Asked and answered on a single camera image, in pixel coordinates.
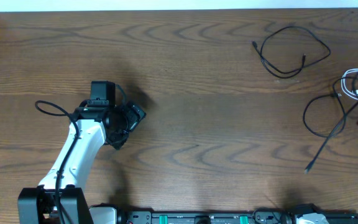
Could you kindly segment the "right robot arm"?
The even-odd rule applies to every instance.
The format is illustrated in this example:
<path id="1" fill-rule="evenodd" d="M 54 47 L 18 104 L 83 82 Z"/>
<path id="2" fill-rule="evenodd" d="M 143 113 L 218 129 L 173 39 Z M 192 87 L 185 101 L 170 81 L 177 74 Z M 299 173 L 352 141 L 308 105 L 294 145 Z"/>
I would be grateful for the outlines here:
<path id="1" fill-rule="evenodd" d="M 294 224 L 328 224 L 326 217 L 318 213 L 313 204 L 297 205 L 290 213 Z"/>

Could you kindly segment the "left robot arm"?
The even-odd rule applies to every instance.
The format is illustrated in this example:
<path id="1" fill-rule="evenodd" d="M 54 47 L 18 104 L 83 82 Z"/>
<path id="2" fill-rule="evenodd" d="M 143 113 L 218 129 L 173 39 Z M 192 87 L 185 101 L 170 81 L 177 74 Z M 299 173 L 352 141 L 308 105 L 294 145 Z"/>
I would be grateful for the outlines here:
<path id="1" fill-rule="evenodd" d="M 119 150 L 145 118 L 145 111 L 116 92 L 122 87 L 109 81 L 93 81 L 91 93 L 69 113 L 67 139 L 47 175 L 34 188 L 22 189 L 17 199 L 20 223 L 128 223 L 127 215 L 113 205 L 88 206 L 84 189 L 98 151 L 105 145 Z"/>

